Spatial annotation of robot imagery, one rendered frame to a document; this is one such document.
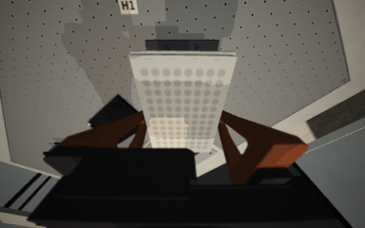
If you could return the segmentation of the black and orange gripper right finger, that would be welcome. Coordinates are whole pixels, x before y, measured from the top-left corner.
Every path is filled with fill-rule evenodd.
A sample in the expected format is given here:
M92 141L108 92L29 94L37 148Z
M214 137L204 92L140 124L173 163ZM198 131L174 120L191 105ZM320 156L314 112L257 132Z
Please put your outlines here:
M226 124L247 140L247 147L242 155ZM298 136L246 120L224 110L218 130L231 184L245 184L261 168L288 168L308 149L308 145Z

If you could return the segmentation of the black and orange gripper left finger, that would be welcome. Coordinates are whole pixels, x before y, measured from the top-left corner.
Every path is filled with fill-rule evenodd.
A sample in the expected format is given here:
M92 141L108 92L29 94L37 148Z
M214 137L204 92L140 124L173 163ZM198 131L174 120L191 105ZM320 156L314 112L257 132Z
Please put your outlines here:
M147 130L143 111L68 136L57 146L118 147L118 140L138 124L139 127L128 148L143 148Z

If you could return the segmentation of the white microplate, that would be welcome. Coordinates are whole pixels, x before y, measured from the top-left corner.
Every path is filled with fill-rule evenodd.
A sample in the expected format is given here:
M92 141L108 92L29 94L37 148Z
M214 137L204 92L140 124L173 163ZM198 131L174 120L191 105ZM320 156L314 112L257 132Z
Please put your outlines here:
M235 51L130 51L152 148L211 152L235 55Z

